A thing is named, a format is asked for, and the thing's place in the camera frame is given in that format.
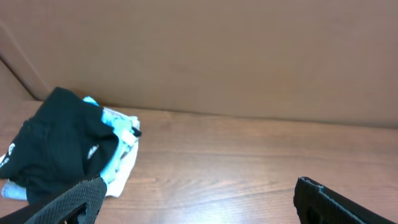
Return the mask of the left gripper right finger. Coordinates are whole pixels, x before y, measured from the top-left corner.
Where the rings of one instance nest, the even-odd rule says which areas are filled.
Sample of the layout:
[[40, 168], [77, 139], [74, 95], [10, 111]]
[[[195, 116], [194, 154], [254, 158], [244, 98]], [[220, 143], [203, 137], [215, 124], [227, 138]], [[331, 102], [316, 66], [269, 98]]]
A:
[[308, 177], [297, 180], [294, 206], [301, 224], [394, 224]]

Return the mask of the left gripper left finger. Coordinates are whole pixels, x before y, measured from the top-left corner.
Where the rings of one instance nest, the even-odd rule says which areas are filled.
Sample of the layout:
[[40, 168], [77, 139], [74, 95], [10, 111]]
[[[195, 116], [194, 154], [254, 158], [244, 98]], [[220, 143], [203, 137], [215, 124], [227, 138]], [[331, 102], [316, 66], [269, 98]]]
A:
[[94, 224], [107, 186], [100, 176], [82, 180], [59, 194], [30, 204], [1, 218], [13, 224]]

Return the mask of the black t-shirt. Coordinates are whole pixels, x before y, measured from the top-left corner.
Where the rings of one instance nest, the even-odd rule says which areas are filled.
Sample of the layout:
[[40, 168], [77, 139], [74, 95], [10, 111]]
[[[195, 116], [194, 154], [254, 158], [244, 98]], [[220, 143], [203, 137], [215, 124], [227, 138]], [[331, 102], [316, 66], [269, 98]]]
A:
[[101, 116], [102, 107], [56, 87], [12, 140], [1, 178], [24, 187], [34, 203], [98, 175], [116, 145]]

